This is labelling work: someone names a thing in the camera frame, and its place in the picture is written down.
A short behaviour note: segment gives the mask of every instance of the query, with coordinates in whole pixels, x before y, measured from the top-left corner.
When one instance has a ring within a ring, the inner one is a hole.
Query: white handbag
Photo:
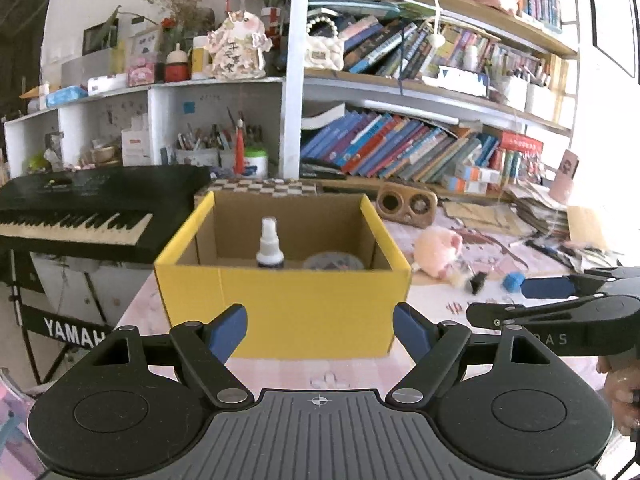
[[[311,30],[318,23],[326,23],[333,32],[332,38],[312,36]],[[313,18],[306,24],[305,68],[342,70],[344,67],[344,40],[338,38],[335,23],[326,16]]]

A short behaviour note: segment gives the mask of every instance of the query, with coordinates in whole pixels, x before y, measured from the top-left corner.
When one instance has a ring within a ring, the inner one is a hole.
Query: chessboard
[[[268,194],[271,196],[295,196],[322,194],[322,185],[316,182],[301,182],[282,178],[252,180],[248,178],[215,178],[197,194],[204,196],[209,191],[231,191],[234,193]]]

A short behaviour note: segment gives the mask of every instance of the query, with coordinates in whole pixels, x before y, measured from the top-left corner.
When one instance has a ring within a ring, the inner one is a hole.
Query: crosshair marking
[[[324,406],[326,403],[331,402],[329,399],[323,396],[317,396],[311,399],[311,402],[316,406]]]

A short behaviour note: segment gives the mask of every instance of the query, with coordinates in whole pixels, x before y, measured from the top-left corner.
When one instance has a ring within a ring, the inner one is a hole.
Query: stuffed animal
[[[447,279],[447,271],[461,250],[462,236],[444,227],[429,226],[414,242],[414,270],[421,269],[432,278]]]

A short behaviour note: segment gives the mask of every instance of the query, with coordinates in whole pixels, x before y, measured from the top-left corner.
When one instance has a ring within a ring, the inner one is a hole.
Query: metal screw
[[[225,404],[239,404],[247,400],[248,397],[247,392],[240,388],[225,388],[218,392],[218,400]]]
[[[398,388],[391,394],[391,397],[400,404],[415,404],[424,398],[422,392],[415,388]]]

